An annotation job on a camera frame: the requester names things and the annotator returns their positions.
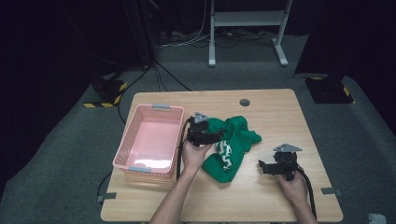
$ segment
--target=hand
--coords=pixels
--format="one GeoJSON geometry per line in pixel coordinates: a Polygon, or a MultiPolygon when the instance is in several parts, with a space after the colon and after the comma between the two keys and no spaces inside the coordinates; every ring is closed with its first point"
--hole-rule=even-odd
{"type": "Polygon", "coordinates": [[[282,175],[276,175],[276,179],[279,181],[285,197],[293,205],[308,203],[306,199],[308,190],[305,180],[299,172],[294,172],[294,178],[291,181],[285,180],[282,175]]]}
{"type": "Polygon", "coordinates": [[[189,140],[186,140],[182,151],[184,169],[198,171],[204,163],[206,152],[211,147],[212,144],[204,145],[203,147],[196,147],[189,140]]]}

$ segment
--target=gray carpet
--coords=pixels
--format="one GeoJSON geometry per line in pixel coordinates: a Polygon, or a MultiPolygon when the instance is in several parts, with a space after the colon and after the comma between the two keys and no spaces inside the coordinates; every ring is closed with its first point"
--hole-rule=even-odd
{"type": "MultiPolygon", "coordinates": [[[[217,48],[217,66],[207,66],[208,48],[191,46],[159,49],[158,62],[193,91],[292,89],[317,145],[344,213],[341,223],[369,223],[369,214],[382,214],[396,223],[396,138],[375,111],[359,85],[343,83],[355,104],[315,105],[300,74],[293,72],[306,36],[285,36],[282,47],[290,62],[281,67],[269,39],[241,41],[217,48]]],[[[218,39],[219,46],[233,40],[218,39]]],[[[161,82],[151,69],[122,97],[126,119],[132,98],[142,91],[185,91],[157,65],[161,82]]],[[[131,83],[142,73],[125,71],[131,83]]],[[[95,202],[101,180],[112,169],[123,132],[116,107],[84,108],[98,96],[88,88],[71,111],[52,130],[33,159],[7,182],[0,204],[0,223],[104,223],[95,202]]],[[[102,187],[106,190],[108,181],[102,187]]]]}

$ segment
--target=table top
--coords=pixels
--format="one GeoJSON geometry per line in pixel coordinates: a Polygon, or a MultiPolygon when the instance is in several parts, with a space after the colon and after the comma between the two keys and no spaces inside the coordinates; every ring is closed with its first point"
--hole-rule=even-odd
{"type": "MultiPolygon", "coordinates": [[[[332,185],[292,90],[142,92],[134,96],[126,127],[139,104],[183,106],[184,120],[195,111],[222,120],[243,116],[248,128],[262,137],[245,154],[231,183],[221,184],[203,170],[198,172],[184,203],[181,221],[296,221],[277,180],[263,174],[258,165],[258,160],[274,163],[273,149],[284,143],[303,149],[297,152],[297,162],[311,181],[318,221],[343,219],[335,195],[321,191],[332,185]],[[250,105],[241,106],[241,99],[248,99],[250,105]]],[[[214,152],[212,147],[206,156],[214,152]]],[[[168,190],[169,187],[131,185],[125,181],[123,172],[114,168],[107,193],[116,193],[116,198],[105,200],[101,218],[149,221],[168,190]]]]}

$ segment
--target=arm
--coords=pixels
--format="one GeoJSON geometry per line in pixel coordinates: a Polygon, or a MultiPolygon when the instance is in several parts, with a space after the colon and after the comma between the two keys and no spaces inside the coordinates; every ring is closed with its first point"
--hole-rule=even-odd
{"type": "Polygon", "coordinates": [[[303,176],[295,172],[291,181],[285,180],[282,175],[276,175],[276,179],[279,181],[285,197],[291,202],[299,223],[318,224],[306,199],[307,189],[303,176]]]}
{"type": "Polygon", "coordinates": [[[211,147],[212,145],[195,147],[186,141],[182,151],[184,169],[154,213],[150,223],[178,223],[192,180],[204,163],[205,154],[211,147]]]}

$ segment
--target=metal frame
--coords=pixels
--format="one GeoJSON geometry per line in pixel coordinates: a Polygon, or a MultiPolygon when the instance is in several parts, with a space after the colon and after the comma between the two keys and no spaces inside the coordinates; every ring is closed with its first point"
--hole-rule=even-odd
{"type": "Polygon", "coordinates": [[[291,3],[292,0],[288,0],[285,9],[279,11],[215,12],[215,0],[212,0],[210,10],[209,67],[216,66],[215,27],[265,25],[279,26],[277,38],[273,38],[272,42],[280,64],[282,66],[288,66],[288,60],[280,43],[288,22],[291,3]]]}

